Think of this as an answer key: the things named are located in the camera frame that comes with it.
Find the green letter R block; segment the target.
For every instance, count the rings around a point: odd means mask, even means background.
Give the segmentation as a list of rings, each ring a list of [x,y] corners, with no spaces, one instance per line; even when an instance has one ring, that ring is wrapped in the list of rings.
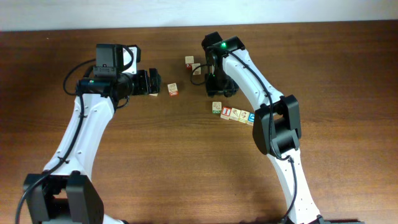
[[[212,113],[214,114],[220,114],[222,110],[222,104],[220,101],[214,101],[212,102]]]

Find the red letter I block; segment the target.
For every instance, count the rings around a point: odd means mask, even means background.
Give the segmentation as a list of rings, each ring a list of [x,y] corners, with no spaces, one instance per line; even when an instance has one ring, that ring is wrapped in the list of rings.
[[[226,106],[222,107],[222,110],[221,110],[221,113],[220,113],[220,118],[229,120],[230,114],[231,114],[231,110],[232,109],[229,108],[229,107],[226,107]]]

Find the wooden picture block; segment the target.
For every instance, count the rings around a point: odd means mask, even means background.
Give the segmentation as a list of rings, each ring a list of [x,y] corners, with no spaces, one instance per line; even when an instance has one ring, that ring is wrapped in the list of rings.
[[[241,110],[239,114],[238,121],[242,123],[247,123],[249,118],[250,112]]]
[[[232,119],[232,120],[238,121],[239,117],[240,117],[240,114],[241,114],[241,110],[236,109],[236,108],[232,108],[231,112],[230,112],[230,115],[229,115],[229,118]]]

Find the blue letter D block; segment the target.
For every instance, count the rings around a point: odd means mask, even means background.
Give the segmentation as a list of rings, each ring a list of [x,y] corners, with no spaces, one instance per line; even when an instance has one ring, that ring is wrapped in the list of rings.
[[[254,113],[250,113],[249,116],[248,116],[247,124],[253,126],[254,125],[254,118],[255,118]]]

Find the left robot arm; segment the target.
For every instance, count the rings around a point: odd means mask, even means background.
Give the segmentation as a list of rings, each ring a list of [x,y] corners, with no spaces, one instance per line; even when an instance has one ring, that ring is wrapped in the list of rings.
[[[115,112],[131,96],[157,95],[161,77],[155,68],[137,69],[137,45],[97,44],[96,57],[77,81],[73,113],[55,154],[39,174],[28,174],[14,221],[27,205],[32,223],[119,223],[105,214],[92,183],[96,153]]]

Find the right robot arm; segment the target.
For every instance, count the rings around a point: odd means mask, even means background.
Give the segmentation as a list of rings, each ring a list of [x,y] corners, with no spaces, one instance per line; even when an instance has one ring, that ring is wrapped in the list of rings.
[[[210,83],[226,96],[238,87],[253,107],[254,142],[274,166],[287,204],[281,223],[321,223],[300,158],[302,130],[296,97],[284,96],[266,80],[238,37],[222,39],[213,32],[204,37],[201,46],[207,67],[213,69]]]

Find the snail picture block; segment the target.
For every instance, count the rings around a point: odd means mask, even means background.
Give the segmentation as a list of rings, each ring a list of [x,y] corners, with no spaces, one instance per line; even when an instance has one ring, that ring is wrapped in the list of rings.
[[[171,83],[167,85],[169,95],[170,96],[176,96],[178,95],[178,88],[176,83]]]

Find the letter K block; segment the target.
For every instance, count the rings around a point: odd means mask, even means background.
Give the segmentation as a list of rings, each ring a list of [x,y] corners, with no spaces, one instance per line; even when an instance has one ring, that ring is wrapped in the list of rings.
[[[201,64],[200,63],[193,63],[192,64],[192,74],[193,75],[200,75],[201,74]]]

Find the letter E block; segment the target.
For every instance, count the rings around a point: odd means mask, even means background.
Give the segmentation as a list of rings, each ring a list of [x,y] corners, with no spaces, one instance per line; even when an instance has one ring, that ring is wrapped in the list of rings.
[[[187,69],[191,69],[193,64],[194,64],[194,56],[192,55],[185,56],[185,67]]]

